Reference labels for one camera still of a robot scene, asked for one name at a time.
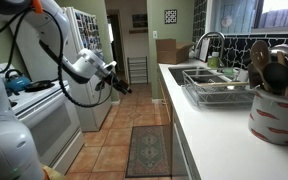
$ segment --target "blue object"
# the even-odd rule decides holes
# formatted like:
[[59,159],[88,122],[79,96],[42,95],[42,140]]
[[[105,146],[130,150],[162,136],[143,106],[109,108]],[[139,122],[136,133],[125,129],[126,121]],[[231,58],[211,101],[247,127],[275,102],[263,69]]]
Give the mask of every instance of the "blue object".
[[[10,76],[11,72],[17,72],[18,75]],[[23,91],[31,81],[17,69],[8,70],[5,74],[5,88],[13,92]]]

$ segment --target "rug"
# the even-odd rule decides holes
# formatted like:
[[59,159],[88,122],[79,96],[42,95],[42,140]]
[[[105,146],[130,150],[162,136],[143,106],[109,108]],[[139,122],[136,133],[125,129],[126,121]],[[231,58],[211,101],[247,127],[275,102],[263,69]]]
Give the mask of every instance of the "rug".
[[133,127],[126,178],[169,177],[163,126]]

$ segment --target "framed picture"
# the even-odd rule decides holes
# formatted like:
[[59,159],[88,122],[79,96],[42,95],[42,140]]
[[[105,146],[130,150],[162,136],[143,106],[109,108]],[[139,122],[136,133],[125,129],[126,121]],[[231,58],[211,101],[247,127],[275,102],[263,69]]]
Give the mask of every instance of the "framed picture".
[[147,28],[147,14],[132,15],[133,28]]
[[164,11],[164,23],[165,24],[176,24],[177,22],[177,10],[165,10]]

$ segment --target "refrigerator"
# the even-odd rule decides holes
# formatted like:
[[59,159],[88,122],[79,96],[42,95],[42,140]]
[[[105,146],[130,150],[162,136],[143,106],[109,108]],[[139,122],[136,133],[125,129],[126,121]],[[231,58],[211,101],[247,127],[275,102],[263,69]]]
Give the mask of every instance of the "refrigerator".
[[[90,15],[72,7],[65,7],[63,11],[69,18],[71,33],[65,44],[64,55],[75,63],[78,52],[82,48],[95,49],[102,53],[102,44],[99,37],[96,16]],[[44,52],[39,45],[36,31],[23,21],[17,37],[17,45],[23,57],[25,66],[32,81],[52,80],[57,78],[57,64]],[[99,78],[93,76],[86,84],[76,83],[68,74],[63,72],[63,79],[68,80],[71,94],[74,99],[83,104],[93,104],[98,101],[99,91],[95,91]],[[102,102],[110,94],[110,86],[105,85],[101,92]],[[111,107],[111,98],[105,103],[93,107],[83,108],[76,106],[76,111],[83,132],[99,131]]]

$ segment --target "wire dish rack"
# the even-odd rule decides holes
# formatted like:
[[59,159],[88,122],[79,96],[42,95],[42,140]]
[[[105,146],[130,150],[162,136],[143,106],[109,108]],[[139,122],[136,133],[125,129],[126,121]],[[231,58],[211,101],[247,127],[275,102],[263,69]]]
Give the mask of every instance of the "wire dish rack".
[[235,82],[222,72],[224,69],[184,70],[184,87],[198,107],[252,105],[255,91],[246,89],[248,82]]

